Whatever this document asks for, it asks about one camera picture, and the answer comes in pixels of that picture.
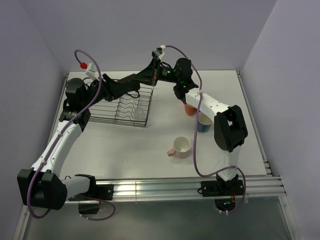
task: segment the blue cup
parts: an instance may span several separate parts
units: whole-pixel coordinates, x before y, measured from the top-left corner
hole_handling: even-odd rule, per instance
[[[200,112],[198,118],[198,132],[208,132],[213,123],[214,122],[209,117],[207,117],[204,113]]]

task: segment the gray floor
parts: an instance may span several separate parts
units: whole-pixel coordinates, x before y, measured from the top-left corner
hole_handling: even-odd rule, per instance
[[[277,197],[249,198],[237,212],[219,215],[212,199],[118,202],[105,221],[80,218],[78,205],[65,204],[41,220],[29,221],[25,240],[288,240],[290,234]],[[98,216],[108,214],[111,207]]]

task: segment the gray wall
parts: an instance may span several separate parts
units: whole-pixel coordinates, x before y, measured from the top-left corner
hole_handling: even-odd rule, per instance
[[[0,6],[0,239],[12,239],[22,200],[17,174],[44,150],[63,75],[18,0]]]
[[[86,50],[108,71],[141,70],[161,44],[201,70],[243,68],[276,0],[20,0],[66,71]],[[168,49],[172,65],[180,55]]]
[[[320,1],[280,0],[242,72],[271,169],[303,239],[319,239]]]

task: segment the white table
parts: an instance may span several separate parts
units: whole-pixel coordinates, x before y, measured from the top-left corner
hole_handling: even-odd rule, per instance
[[[106,72],[120,79],[136,71]],[[266,175],[266,169],[236,71],[199,71],[203,91],[230,106],[241,107],[248,137],[239,154],[238,166],[247,176]],[[199,80],[192,75],[195,83]],[[71,72],[68,79],[84,78],[83,72]],[[179,136],[193,143],[195,116],[185,114],[176,99],[173,84],[158,82],[154,88],[146,127],[125,127],[89,123],[74,143],[61,170],[61,177],[75,174],[94,175],[97,179],[156,179],[198,177],[192,154],[185,159],[168,157],[167,151]],[[58,118],[62,112],[63,96]],[[225,153],[214,140],[213,126],[197,139],[197,163],[203,174],[213,172]]]

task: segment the rack wire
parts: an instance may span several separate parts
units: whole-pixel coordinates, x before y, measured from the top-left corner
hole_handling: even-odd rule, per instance
[[[153,87],[141,87],[139,97],[136,92],[128,92],[135,98],[125,94],[114,101],[102,100],[89,108],[91,112],[89,121],[144,128],[148,122],[153,92]],[[135,111],[141,109],[144,118],[136,119]]]

